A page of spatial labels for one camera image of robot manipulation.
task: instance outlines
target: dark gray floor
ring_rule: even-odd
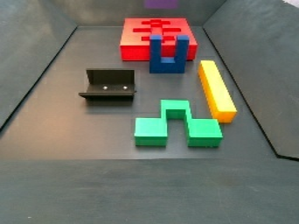
[[[149,62],[123,62],[122,27],[81,27],[45,74],[0,137],[2,159],[269,159],[275,155],[221,57],[201,27],[193,27],[201,50],[186,74],[150,74]],[[238,107],[233,124],[222,125],[218,149],[189,148],[183,122],[170,122],[166,148],[135,147],[137,117],[158,117],[162,99],[189,99],[195,118],[211,114],[198,78],[201,60],[217,60]],[[137,94],[131,106],[87,104],[79,97],[89,87],[87,68],[134,68]]]
[[[294,159],[299,159],[298,21],[299,9],[282,0],[229,0],[205,25],[275,152]]]
[[[297,224],[298,173],[279,159],[2,161],[2,223]]]

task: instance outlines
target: black bracket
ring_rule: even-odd
[[[89,90],[79,95],[87,99],[135,97],[135,70],[87,69]]]

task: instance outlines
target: toy block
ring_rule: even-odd
[[[174,57],[178,35],[190,37],[187,60],[194,60],[198,42],[186,18],[127,18],[121,39],[122,60],[150,60],[150,36],[163,36],[162,56]]]
[[[162,118],[135,119],[135,145],[166,146],[167,120],[183,119],[189,146],[218,147],[223,138],[215,119],[193,119],[190,102],[162,100]]]
[[[135,145],[166,146],[167,124],[161,118],[135,119]]]
[[[147,9],[175,9],[178,4],[179,0],[145,0]]]
[[[218,119],[219,123],[231,123],[238,110],[213,60],[201,62],[199,76],[213,118]]]
[[[79,93],[87,100],[135,97],[135,70],[87,69],[89,90]]]
[[[217,119],[193,119],[190,124],[189,146],[218,147],[223,138]]]
[[[190,38],[179,35],[177,39],[177,52],[174,58],[162,57],[162,35],[151,35],[151,58],[150,73],[151,74],[183,74],[187,60]]]

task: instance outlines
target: hole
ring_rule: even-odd
[[[163,41],[173,41],[175,40],[174,36],[163,36]]]
[[[142,22],[142,25],[153,25],[153,24],[170,25],[171,21],[167,20],[163,21],[162,19],[150,19]]]
[[[150,41],[150,36],[143,36],[143,37],[142,37],[142,40],[143,40],[143,41]]]
[[[162,24],[153,24],[151,27],[153,28],[155,28],[155,27],[163,28],[163,25]]]
[[[134,32],[151,32],[151,28],[135,28]]]
[[[181,32],[182,28],[163,28],[163,32]]]

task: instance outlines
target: gray wall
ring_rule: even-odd
[[[47,0],[0,0],[0,128],[75,28]]]
[[[277,153],[299,158],[299,9],[229,0],[203,27]]]
[[[179,0],[175,10],[149,10],[145,0],[53,0],[79,25],[123,25],[125,18],[185,17],[203,25],[227,0]]]

